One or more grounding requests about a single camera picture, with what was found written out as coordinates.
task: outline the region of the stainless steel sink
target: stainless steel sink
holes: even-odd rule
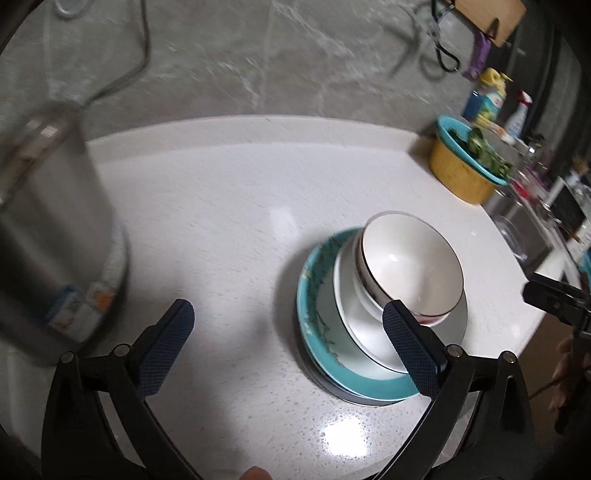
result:
[[[495,191],[484,209],[529,278],[553,249],[548,231],[531,206],[511,189]]]

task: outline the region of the metal cylinder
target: metal cylinder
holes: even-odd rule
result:
[[[52,103],[0,140],[0,327],[56,363],[120,292],[128,253],[74,106]]]

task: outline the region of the wooden cutting board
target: wooden cutting board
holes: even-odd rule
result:
[[[509,38],[525,14],[520,0],[456,0],[456,9],[487,34],[498,18],[498,32],[492,40],[497,47]]]

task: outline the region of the countertop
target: countertop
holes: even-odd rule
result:
[[[193,303],[193,333],[148,403],[205,478],[236,479],[259,465],[275,480],[358,480],[377,471],[420,418],[425,397],[354,406],[313,384],[297,362],[294,297],[307,254],[376,212],[419,216],[456,251],[469,353],[523,350],[542,313],[521,300],[525,277],[484,210],[429,172],[429,145],[392,128],[255,116],[156,125],[90,143],[131,243],[122,319],[97,352],[132,342],[174,299]],[[557,278],[561,258],[551,255],[542,270]],[[8,429],[38,452],[53,372],[4,349]],[[113,429],[133,458],[120,424]]]

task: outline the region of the purple knife handle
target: purple knife handle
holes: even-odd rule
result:
[[[474,33],[474,51],[472,52],[472,60],[470,66],[462,73],[464,78],[468,80],[476,80],[486,65],[486,59],[491,51],[492,42],[480,30]]]

